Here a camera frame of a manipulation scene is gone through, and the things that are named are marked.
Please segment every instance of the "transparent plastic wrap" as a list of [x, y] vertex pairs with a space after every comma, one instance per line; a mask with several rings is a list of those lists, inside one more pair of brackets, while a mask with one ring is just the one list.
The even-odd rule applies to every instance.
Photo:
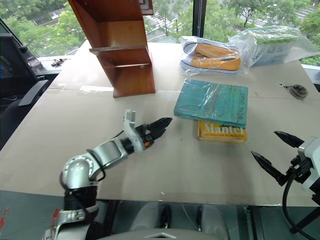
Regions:
[[247, 68], [287, 63], [320, 53], [297, 29], [289, 26], [249, 28], [231, 37], [229, 44], [239, 49]]
[[182, 36], [180, 42], [184, 51], [180, 66], [188, 76], [235, 75], [241, 69], [239, 50], [234, 45], [197, 36]]
[[185, 79], [173, 113], [177, 117], [245, 128], [248, 88]]

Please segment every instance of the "black cable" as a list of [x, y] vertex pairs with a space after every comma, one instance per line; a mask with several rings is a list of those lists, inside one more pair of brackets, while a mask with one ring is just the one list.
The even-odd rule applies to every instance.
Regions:
[[115, 135], [115, 136], [113, 137], [113, 139], [116, 138], [116, 137], [119, 137], [123, 132], [124, 132], [123, 130], [122, 130], [121, 132], [119, 132], [117, 135]]
[[68, 186], [64, 184], [62, 180], [62, 172], [60, 173], [60, 176], [59, 176], [59, 182], [60, 182], [60, 185], [63, 187], [63, 189], [66, 191], [66, 193], [69, 194], [73, 198], [73, 200], [76, 202], [76, 204], [78, 204], [78, 206], [82, 209], [82, 211], [84, 212], [84, 219], [88, 220], [91, 223], [94, 219], [91, 217], [90, 213], [88, 212], [86, 207], [81, 203], [79, 198], [76, 195], [72, 194], [72, 191], [70, 191]]
[[288, 220], [288, 222], [291, 224], [291, 226], [297, 230], [301, 235], [303, 235], [305, 238], [309, 239], [309, 240], [317, 240], [314, 237], [310, 236], [309, 234], [307, 234], [306, 232], [304, 232], [300, 227], [298, 227], [294, 221], [291, 219], [291, 217], [288, 214], [288, 208], [287, 208], [287, 198], [288, 198], [288, 193], [289, 193], [289, 189], [293, 183], [293, 181], [295, 180], [296, 174], [293, 173], [289, 179], [288, 182], [286, 183], [284, 192], [283, 192], [283, 196], [282, 196], [282, 210], [284, 213], [285, 218]]
[[91, 150], [91, 149], [87, 149], [86, 150], [89, 154], [91, 154], [91, 156], [93, 157], [93, 159], [96, 161], [96, 163], [99, 165], [99, 168], [103, 174], [103, 176], [98, 180], [98, 182], [102, 181], [103, 179], [106, 178], [106, 171], [104, 169], [104, 166], [102, 165], [102, 161], [101, 158], [99, 157], [98, 154], [96, 154], [95, 151]]

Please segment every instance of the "wooden shelf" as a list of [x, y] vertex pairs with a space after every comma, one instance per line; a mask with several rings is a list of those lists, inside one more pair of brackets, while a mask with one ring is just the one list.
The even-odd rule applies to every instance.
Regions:
[[[113, 96], [155, 92], [139, 0], [69, 0], [106, 75]], [[152, 10], [152, 1], [148, 0]]]

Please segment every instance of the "orange sneaker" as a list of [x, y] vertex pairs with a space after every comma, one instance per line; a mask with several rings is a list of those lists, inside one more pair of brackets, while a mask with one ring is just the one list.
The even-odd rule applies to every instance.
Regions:
[[182, 48], [188, 55], [192, 52], [198, 52], [211, 58], [239, 54], [238, 48], [234, 45], [219, 41], [210, 41], [197, 36], [183, 36], [183, 38], [185, 41], [182, 44]]
[[241, 60], [239, 56], [205, 57], [196, 53], [180, 61], [180, 66], [190, 73], [220, 73], [234, 75], [239, 71]]

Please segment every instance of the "white table surface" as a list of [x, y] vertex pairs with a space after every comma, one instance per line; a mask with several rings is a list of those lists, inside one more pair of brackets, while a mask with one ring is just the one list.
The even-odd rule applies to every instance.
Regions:
[[[80, 50], [0, 152], [1, 190], [62, 196], [58, 176], [65, 162], [116, 135], [123, 128], [124, 110], [131, 108], [137, 111], [137, 126], [162, 117], [173, 120], [154, 146], [107, 171], [99, 198], [280, 205], [284, 187], [260, 168], [250, 151], [285, 172], [297, 150], [273, 131], [302, 139], [320, 136], [320, 95], [297, 61], [256, 67], [236, 76], [192, 76], [249, 87], [248, 140], [237, 145], [198, 141], [196, 121], [173, 116], [185, 78], [180, 73], [178, 44], [149, 44], [156, 94], [116, 99], [88, 45]], [[80, 56], [82, 65], [78, 65]], [[276, 81], [301, 84], [309, 96], [297, 100]], [[290, 190], [288, 205], [315, 206], [311, 193], [297, 183]]]

